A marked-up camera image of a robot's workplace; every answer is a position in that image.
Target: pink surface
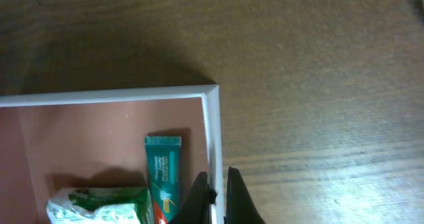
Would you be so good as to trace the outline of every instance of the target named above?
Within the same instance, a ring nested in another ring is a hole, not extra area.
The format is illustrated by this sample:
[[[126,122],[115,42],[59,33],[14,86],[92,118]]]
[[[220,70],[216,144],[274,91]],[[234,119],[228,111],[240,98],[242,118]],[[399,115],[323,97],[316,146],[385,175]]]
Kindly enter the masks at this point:
[[[197,174],[208,171],[200,98],[17,109],[28,156],[26,161],[21,139],[20,149],[16,150],[21,159],[16,161],[19,163],[16,178],[24,180],[29,190],[30,172],[35,193],[31,193],[31,198],[35,196],[42,223],[48,222],[46,201],[62,187],[146,185],[144,136],[147,134],[183,137],[180,169],[183,197]],[[9,129],[20,132],[17,125]],[[2,146],[10,147],[12,142],[17,142],[6,141]]]
[[[0,223],[37,221],[26,155],[17,110],[0,108]]]

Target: green and white package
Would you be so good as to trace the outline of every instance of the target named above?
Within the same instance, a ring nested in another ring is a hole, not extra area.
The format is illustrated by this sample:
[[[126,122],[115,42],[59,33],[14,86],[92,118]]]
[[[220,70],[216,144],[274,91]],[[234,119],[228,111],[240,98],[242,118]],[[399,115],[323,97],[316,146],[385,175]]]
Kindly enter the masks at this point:
[[[63,188],[46,209],[52,224],[154,224],[148,188]]]

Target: white box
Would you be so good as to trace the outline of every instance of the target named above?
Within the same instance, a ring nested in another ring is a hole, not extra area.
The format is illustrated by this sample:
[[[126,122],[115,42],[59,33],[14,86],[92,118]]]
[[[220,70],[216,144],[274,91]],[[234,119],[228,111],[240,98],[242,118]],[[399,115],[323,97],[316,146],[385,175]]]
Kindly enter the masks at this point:
[[[40,206],[43,205],[40,200],[36,200],[36,194],[41,190],[35,189],[37,185],[34,182],[38,181],[35,174],[32,173],[32,165],[38,165],[39,160],[35,160],[37,162],[34,160],[31,161],[33,156],[36,156],[36,154],[33,154],[33,151],[38,151],[37,148],[33,148],[32,146],[38,144],[27,144],[26,140],[32,141],[31,137],[28,138],[26,137],[28,135],[25,134],[25,127],[27,125],[25,122],[28,121],[29,118],[25,117],[25,119],[22,119],[25,111],[16,111],[14,108],[25,110],[24,107],[31,106],[41,107],[42,109],[47,105],[54,105],[54,107],[57,107],[57,105],[69,106],[70,104],[158,101],[193,98],[201,99],[205,129],[207,165],[209,167],[209,184],[212,188],[217,190],[218,193],[216,205],[211,206],[211,223],[223,223],[223,165],[218,85],[81,91],[0,97],[0,166],[3,166],[3,171],[0,176],[2,183],[0,194],[2,195],[1,202],[3,202],[1,205],[2,210],[0,211],[0,222],[10,223],[13,221],[27,221],[30,217],[40,218]],[[13,127],[20,127],[22,130],[19,131],[17,130],[18,128],[14,129]],[[38,213],[32,208],[34,203],[35,206],[37,206]]]

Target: wooden table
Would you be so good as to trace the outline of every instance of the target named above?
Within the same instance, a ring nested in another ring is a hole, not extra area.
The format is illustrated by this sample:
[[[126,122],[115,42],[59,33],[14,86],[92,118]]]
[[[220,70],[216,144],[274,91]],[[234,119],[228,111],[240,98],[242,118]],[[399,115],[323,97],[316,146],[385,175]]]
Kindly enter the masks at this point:
[[[0,0],[0,92],[214,81],[267,223],[422,223],[415,2]]]

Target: green packaging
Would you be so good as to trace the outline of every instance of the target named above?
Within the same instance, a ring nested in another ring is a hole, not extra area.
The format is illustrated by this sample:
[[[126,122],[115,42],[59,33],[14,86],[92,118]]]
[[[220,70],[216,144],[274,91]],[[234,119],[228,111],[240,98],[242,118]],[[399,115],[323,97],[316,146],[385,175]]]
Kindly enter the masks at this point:
[[[180,209],[181,137],[146,137],[144,141],[154,220],[156,224],[167,224]]]
[[[51,224],[154,224],[148,188],[62,188],[47,203]]]

